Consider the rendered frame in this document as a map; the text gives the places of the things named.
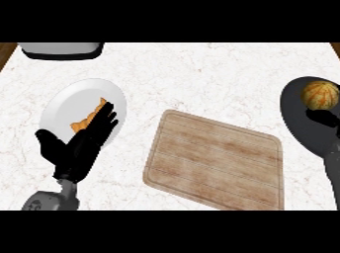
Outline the yellow orange striped squash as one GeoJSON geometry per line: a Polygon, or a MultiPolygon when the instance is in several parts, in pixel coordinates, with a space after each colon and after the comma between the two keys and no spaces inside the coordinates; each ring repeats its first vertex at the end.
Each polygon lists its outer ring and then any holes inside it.
{"type": "Polygon", "coordinates": [[[340,101],[337,85],[323,80],[309,82],[302,89],[300,100],[312,111],[331,110],[340,101]]]}

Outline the orange food piece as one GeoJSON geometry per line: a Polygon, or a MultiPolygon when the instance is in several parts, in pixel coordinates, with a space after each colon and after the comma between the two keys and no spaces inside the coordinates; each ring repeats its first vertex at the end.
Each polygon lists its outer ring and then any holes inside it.
{"type": "Polygon", "coordinates": [[[101,99],[99,105],[95,108],[93,112],[88,115],[88,117],[80,122],[73,123],[70,125],[70,127],[71,127],[71,129],[73,129],[74,132],[80,132],[83,129],[88,129],[88,127],[90,125],[90,122],[92,122],[96,114],[99,113],[102,107],[105,106],[105,104],[107,104],[107,100],[101,99]]]}

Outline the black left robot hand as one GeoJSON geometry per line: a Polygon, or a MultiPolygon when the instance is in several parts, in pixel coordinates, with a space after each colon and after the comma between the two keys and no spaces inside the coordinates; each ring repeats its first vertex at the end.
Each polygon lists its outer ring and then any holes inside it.
{"type": "Polygon", "coordinates": [[[77,184],[86,178],[119,123],[114,105],[107,103],[88,128],[79,131],[68,143],[64,143],[48,129],[36,132],[42,155],[56,166],[54,177],[58,180],[68,180],[77,184]]]}

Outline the pale appliance with dark base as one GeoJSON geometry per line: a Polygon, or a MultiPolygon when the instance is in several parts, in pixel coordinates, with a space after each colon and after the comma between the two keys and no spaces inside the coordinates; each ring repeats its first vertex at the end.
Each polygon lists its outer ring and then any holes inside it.
{"type": "Polygon", "coordinates": [[[83,60],[102,53],[102,42],[20,42],[24,54],[31,59],[83,60]]]}

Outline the dark grey pan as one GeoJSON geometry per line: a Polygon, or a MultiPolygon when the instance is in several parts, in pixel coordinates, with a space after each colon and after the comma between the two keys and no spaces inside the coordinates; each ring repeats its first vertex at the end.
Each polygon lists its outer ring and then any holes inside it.
{"type": "MultiPolygon", "coordinates": [[[[320,157],[324,157],[337,137],[337,128],[323,125],[306,116],[306,106],[300,100],[300,92],[311,81],[321,80],[315,77],[300,77],[289,82],[281,96],[281,111],[286,126],[305,148],[320,157]]],[[[340,116],[340,102],[331,109],[340,116]]]]}

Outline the wooden cutting board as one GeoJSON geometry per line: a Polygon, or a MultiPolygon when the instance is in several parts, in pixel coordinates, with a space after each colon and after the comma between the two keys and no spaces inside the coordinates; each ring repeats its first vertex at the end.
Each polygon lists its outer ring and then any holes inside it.
{"type": "Polygon", "coordinates": [[[284,209],[281,140],[176,110],[164,112],[145,183],[221,210],[284,209]]]}

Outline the white round plate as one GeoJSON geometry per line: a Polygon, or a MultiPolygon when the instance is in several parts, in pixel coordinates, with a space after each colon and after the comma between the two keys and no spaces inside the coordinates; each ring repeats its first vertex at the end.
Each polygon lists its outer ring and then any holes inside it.
{"type": "Polygon", "coordinates": [[[120,133],[127,117],[127,100],[123,90],[108,80],[86,79],[64,88],[45,109],[40,128],[48,129],[64,142],[70,142],[76,135],[71,124],[88,118],[101,105],[101,99],[114,104],[116,119],[119,120],[119,125],[104,144],[107,147],[120,133]]]}

